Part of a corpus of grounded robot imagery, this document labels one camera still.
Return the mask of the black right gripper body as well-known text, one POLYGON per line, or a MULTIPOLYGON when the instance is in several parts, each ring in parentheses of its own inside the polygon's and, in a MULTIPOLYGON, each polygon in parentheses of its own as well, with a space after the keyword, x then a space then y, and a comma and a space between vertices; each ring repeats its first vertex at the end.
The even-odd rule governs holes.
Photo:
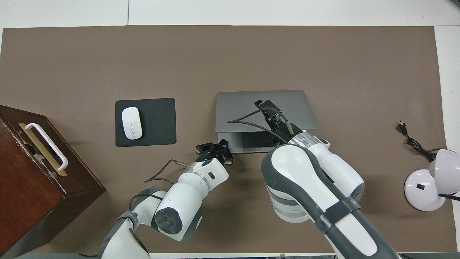
POLYGON ((270 131, 274 134, 271 137, 272 143, 289 143, 294 136, 294 130, 286 123, 285 117, 278 109, 265 109, 263 116, 266 123, 269 125, 270 131))

